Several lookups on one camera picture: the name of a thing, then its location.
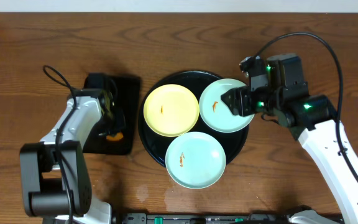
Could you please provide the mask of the orange green scrub sponge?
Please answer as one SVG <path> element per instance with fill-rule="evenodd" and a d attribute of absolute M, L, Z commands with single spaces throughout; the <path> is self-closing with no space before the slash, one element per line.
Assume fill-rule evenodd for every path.
<path fill-rule="evenodd" d="M 111 142 L 117 142 L 120 141 L 124 138 L 124 135 L 121 132 L 118 132 L 114 135 L 107 135 L 106 136 L 106 140 L 111 141 Z"/>

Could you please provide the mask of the yellow plate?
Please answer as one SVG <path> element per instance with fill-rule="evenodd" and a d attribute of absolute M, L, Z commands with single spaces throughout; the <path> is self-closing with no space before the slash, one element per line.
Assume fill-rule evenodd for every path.
<path fill-rule="evenodd" d="M 200 115 L 196 96 L 177 84 L 162 85 L 145 99 L 143 114 L 147 126 L 165 137 L 187 133 Z"/>

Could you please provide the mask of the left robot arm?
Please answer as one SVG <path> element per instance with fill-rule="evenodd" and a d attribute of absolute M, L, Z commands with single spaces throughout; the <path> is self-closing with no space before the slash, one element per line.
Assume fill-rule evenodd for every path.
<path fill-rule="evenodd" d="M 22 197 L 30 217 L 63 223 L 112 223 L 112 206 L 93 195 L 83 148 L 89 139 L 115 136 L 126 125 L 109 76 L 70 89 L 67 107 L 52 130 L 19 153 Z"/>

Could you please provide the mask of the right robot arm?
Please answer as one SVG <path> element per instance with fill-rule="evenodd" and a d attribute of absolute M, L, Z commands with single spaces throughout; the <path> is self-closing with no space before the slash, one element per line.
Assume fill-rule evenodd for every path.
<path fill-rule="evenodd" d="M 358 223 L 358 157 L 328 97 L 309 93 L 299 56 L 247 57 L 240 68 L 249 84 L 221 95 L 229 111 L 274 116 L 288 128 L 323 175 L 344 222 Z"/>

